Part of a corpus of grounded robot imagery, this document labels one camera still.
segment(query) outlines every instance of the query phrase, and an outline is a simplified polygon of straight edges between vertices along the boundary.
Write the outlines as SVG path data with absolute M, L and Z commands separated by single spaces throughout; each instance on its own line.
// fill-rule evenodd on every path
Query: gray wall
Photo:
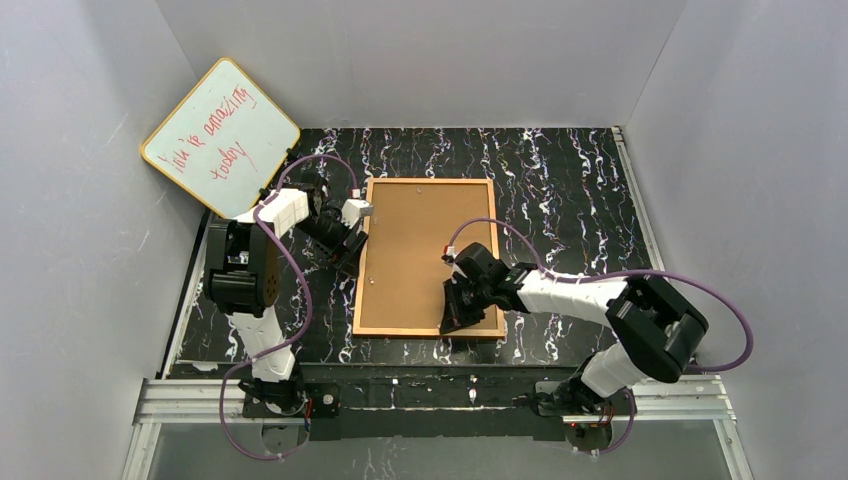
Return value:
M 152 0 L 0 14 L 0 478 L 120 476 L 201 213 L 138 148 L 196 80 Z
M 666 266 L 751 316 L 725 379 L 758 478 L 848 470 L 846 85 L 845 2 L 693 0 L 625 131 Z M 709 361 L 741 349 L 718 315 Z
M 685 0 L 158 0 L 301 127 L 626 123 Z

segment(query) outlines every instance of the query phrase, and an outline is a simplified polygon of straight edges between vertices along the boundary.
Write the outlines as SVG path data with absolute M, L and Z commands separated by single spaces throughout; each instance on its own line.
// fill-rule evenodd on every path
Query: whiteboard frame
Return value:
M 145 153 L 144 153 L 144 150 L 147 148 L 147 144 L 149 144 L 149 143 L 150 143 L 150 142 L 151 142 L 151 141 L 152 141 L 152 140 L 156 137 L 156 134 L 158 134 L 158 133 L 159 133 L 159 131 L 160 131 L 160 130 L 162 130 L 162 128 L 163 128 L 165 125 L 167 125 L 167 123 L 171 120 L 171 117 L 173 117 L 173 116 L 174 116 L 174 114 L 176 114 L 176 113 L 180 110 L 180 108 L 182 108 L 183 104 L 184 104 L 184 103 L 185 103 L 185 102 L 186 102 L 189 98 L 191 98 L 191 96 L 192 96 L 192 95 L 194 95 L 194 91 L 195 91 L 195 90 L 197 90 L 197 88 L 198 88 L 200 85 L 202 85 L 202 84 L 203 84 L 203 82 L 206 80 L 206 78 L 207 78 L 209 75 L 211 75 L 211 74 L 212 74 L 212 72 L 214 72 L 214 71 L 215 71 L 215 69 L 217 69 L 217 68 L 218 68 L 218 65 L 220 65 L 220 64 L 221 64 L 221 63 L 223 63 L 223 62 L 230 62 L 230 63 L 233 65 L 233 67 L 235 67 L 235 68 L 236 68 L 236 70 L 238 70 L 238 72 L 239 72 L 239 73 L 241 73 L 242 75 L 244 75 L 244 78 L 246 78 L 246 79 L 247 79 L 247 81 L 248 81 L 248 82 L 250 82 L 250 84 L 251 84 L 251 85 L 253 85 L 253 87 L 254 87 L 254 88 L 256 88 L 256 90 L 257 90 L 259 93 L 261 93 L 261 94 L 265 97 L 265 99 L 267 99 L 267 100 L 268 100 L 268 102 L 270 102 L 270 103 L 271 103 L 271 105 L 273 105 L 273 106 L 274 106 L 274 108 L 276 108 L 276 109 L 277 109 L 277 111 L 278 111 L 278 112 L 280 112 L 280 114 L 282 114 L 282 115 L 283 115 L 286 119 L 288 119 L 288 121 L 289 121 L 289 122 L 291 122 L 291 124 L 292 124 L 292 125 L 294 125 L 295 129 L 297 130 L 297 136 L 295 137 L 294 142 L 286 148 L 286 154 L 285 154 L 285 155 L 283 155 L 283 156 L 280 158 L 280 163 L 279 163 L 279 164 L 277 164 L 277 166 L 276 166 L 276 167 L 274 168 L 274 170 L 271 172 L 271 176 L 270 176 L 270 177 L 268 177 L 268 180 L 266 180 L 266 181 L 265 181 L 265 183 L 264 183 L 263 185 L 261 185 L 261 186 L 260 186 L 260 188 L 262 188 L 262 187 L 266 187 L 266 186 L 268 185 L 268 183 L 270 183 L 270 182 L 271 182 L 271 180 L 274 178 L 274 175 L 275 175 L 275 174 L 276 174 L 276 173 L 280 170 L 280 167 L 282 167 L 282 166 L 283 166 L 283 163 L 285 163 L 285 161 L 288 159 L 288 156 L 289 156 L 289 155 L 288 155 L 288 150 L 289 150 L 289 149 L 291 149 L 291 148 L 294 148 L 294 146 L 295 146 L 295 145 L 297 145 L 297 142 L 299 142 L 299 141 L 300 141 L 300 126 L 299 126 L 298 124 L 294 123 L 294 121 L 293 121 L 293 120 L 292 120 L 292 119 L 291 119 L 288 115 L 286 115 L 286 112 L 284 112 L 284 111 L 283 111 L 283 110 L 282 110 L 282 109 L 281 109 L 281 108 L 280 108 L 280 107 L 279 107 L 279 106 L 278 106 L 278 105 L 274 102 L 274 100 L 272 100 L 272 99 L 271 99 L 271 97 L 269 97 L 269 96 L 268 96 L 268 94 L 267 94 L 267 93 L 265 93 L 265 91 L 264 91 L 264 90 L 262 90 L 261 88 L 259 88 L 259 85 L 257 85 L 257 84 L 256 84 L 256 82 L 254 82 L 254 81 L 253 81 L 253 79 L 252 79 L 252 78 L 250 78 L 250 76 L 248 76 L 248 75 L 247 75 L 247 73 L 245 73 L 245 72 L 244 72 L 244 70 L 242 70 L 242 69 L 241 69 L 241 67 L 239 67 L 239 66 L 238 66 L 238 64 L 237 64 L 236 62 L 234 62 L 234 61 L 233 61 L 233 59 L 232 59 L 232 58 L 230 58 L 230 57 L 221 57 L 221 58 L 219 58 L 219 59 L 218 59 L 218 61 L 217 61 L 217 62 L 215 62 L 215 65 L 212 65 L 212 68 L 210 68 L 210 69 L 209 69 L 209 71 L 208 71 L 208 72 L 206 72 L 206 74 L 205 74 L 205 75 L 203 75 L 203 77 L 202 77 L 200 80 L 198 80 L 198 81 L 197 81 L 197 83 L 194 85 L 194 87 L 192 87 L 192 89 L 188 92 L 188 94 L 186 94 L 186 96 L 185 96 L 185 97 L 183 97 L 183 99 L 182 99 L 182 100 L 180 100 L 180 103 L 178 103 L 178 104 L 177 104 L 177 106 L 176 106 L 176 107 L 174 107 L 174 109 L 173 109 L 173 110 L 171 110 L 171 113 L 169 113 L 169 114 L 168 114 L 168 116 L 167 116 L 167 117 L 165 117 L 165 120 L 163 120 L 163 121 L 162 121 L 162 123 L 160 123 L 160 124 L 159 124 L 159 126 L 158 126 L 158 127 L 156 127 L 156 130 L 154 130 L 154 131 L 153 131 L 153 133 L 151 133 L 151 134 L 150 134 L 150 136 L 149 136 L 149 137 L 147 137 L 147 140 L 145 140 L 145 141 L 144 141 L 144 143 L 142 143 L 142 144 L 141 144 L 141 147 L 139 147 L 139 153 L 141 154 L 141 158 L 143 158 L 143 159 L 144 159 L 144 161 L 146 161 L 147 163 L 149 163 L 150 165 L 152 165 L 152 166 L 153 166 L 153 168 L 155 168 L 156 170 L 159 170 L 160 172 L 162 172 L 162 174 L 164 174 L 166 177 L 168 177 L 168 178 L 169 178 L 172 182 L 174 182 L 174 183 L 176 183 L 177 185 L 179 185 L 179 186 L 180 186 L 183 190 L 185 190 L 186 192 L 188 192 L 189 194 L 191 194 L 191 196 L 192 196 L 192 197 L 194 197 L 194 198 L 196 198 L 196 199 L 197 199 L 200 203 L 202 203 L 202 204 L 206 205 L 206 207 L 207 207 L 209 210 L 212 210 L 213 212 L 215 212 L 215 214 L 216 214 L 216 215 L 218 215 L 218 216 L 219 216 L 219 217 L 221 217 L 221 218 L 229 218 L 229 217 L 227 217 L 226 215 L 224 215 L 223 213 L 221 213 L 220 211 L 218 211 L 215 207 L 213 207 L 212 205 L 210 205 L 209 203 L 207 203 L 207 202 L 206 202 L 206 200 L 204 200 L 204 199 L 200 198 L 200 196 L 198 196 L 198 195 L 197 195 L 194 191 L 192 191 L 191 189 L 189 189 L 188 187 L 186 187 L 186 186 L 185 186 L 185 184 L 183 184 L 182 182 L 180 182 L 179 180 L 177 180 L 177 179 L 176 179 L 173 175 L 171 175 L 170 173 L 168 173 L 167 171 L 165 171 L 163 168 L 161 168 L 161 167 L 158 165 L 158 163 L 156 163 L 155 161 L 151 160 L 151 159 L 150 159 L 150 157 L 148 157 L 148 156 L 147 156 L 147 155 L 145 155 Z M 254 199 L 253 199 L 253 202 L 251 202 L 251 206 L 252 206 L 252 205 L 255 205 L 255 204 L 256 204 L 256 201 L 257 201 L 257 200 L 259 200 L 259 195 L 260 195 L 260 194 L 259 194 L 259 188 L 257 188 L 257 189 L 256 189 L 256 198 L 254 198 Z

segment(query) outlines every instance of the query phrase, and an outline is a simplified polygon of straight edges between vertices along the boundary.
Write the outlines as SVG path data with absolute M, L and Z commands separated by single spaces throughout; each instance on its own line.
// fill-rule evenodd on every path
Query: table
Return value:
M 498 218 L 524 232 L 559 272 L 596 274 L 650 267 L 637 210 L 612 129 L 306 129 L 298 156 L 335 153 L 366 177 L 491 178 Z M 336 196 L 343 198 L 348 174 L 334 162 L 316 161 Z M 531 261 L 527 249 L 501 231 L 507 262 Z M 594 351 L 615 342 L 609 330 L 569 317 L 506 315 L 506 338 L 384 339 L 351 332 L 356 280 L 323 266 L 304 235 L 284 238 L 305 269 L 315 301 L 310 330 L 296 345 L 303 364 L 525 365 L 575 368 Z M 215 365 L 245 357 L 226 317 L 201 294 L 202 253 L 189 274 L 186 303 L 178 315 L 165 376 L 206 375 Z M 281 259 L 283 289 L 277 316 L 293 335 L 304 303 L 294 274 Z

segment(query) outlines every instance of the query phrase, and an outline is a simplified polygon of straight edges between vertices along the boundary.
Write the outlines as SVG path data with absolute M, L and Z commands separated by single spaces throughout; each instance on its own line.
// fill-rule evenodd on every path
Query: whiteboard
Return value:
M 200 79 L 141 156 L 218 215 L 249 210 L 300 129 L 229 58 Z

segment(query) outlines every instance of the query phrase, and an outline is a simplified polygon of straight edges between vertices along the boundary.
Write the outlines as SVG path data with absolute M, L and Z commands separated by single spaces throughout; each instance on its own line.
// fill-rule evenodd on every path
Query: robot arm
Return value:
M 371 205 L 359 199 L 359 191 L 352 191 L 352 198 L 341 209 L 329 206 L 326 180 L 316 173 L 306 172 L 301 182 L 289 186 L 293 188 L 270 192 L 259 219 L 271 226 L 277 237 L 292 228 L 304 231 L 331 265 L 356 275 L 359 254 L 367 238 L 361 231 L 362 219 L 371 214 Z M 233 220 L 217 220 L 210 226 L 204 285 L 204 293 L 230 318 L 250 357 L 285 340 L 274 310 L 280 286 L 278 252 L 255 224 L 255 209 Z M 253 363 L 254 382 L 249 385 L 253 391 L 248 393 L 255 397 L 297 396 L 294 385 L 276 394 L 269 394 L 270 387 L 264 387 L 264 383 L 290 380 L 295 364 L 291 347 L 258 359 Z M 263 388 L 264 395 L 258 391 Z M 290 403 L 297 399 L 278 400 Z
M 561 283 L 533 264 L 510 268 L 479 243 L 455 258 L 451 253 L 444 257 L 453 275 L 444 282 L 442 334 L 478 323 L 493 304 L 502 310 L 568 315 L 615 332 L 619 343 L 588 358 L 553 395 L 553 403 L 566 409 L 595 411 L 614 393 L 646 378 L 676 382 L 709 328 L 661 277 Z

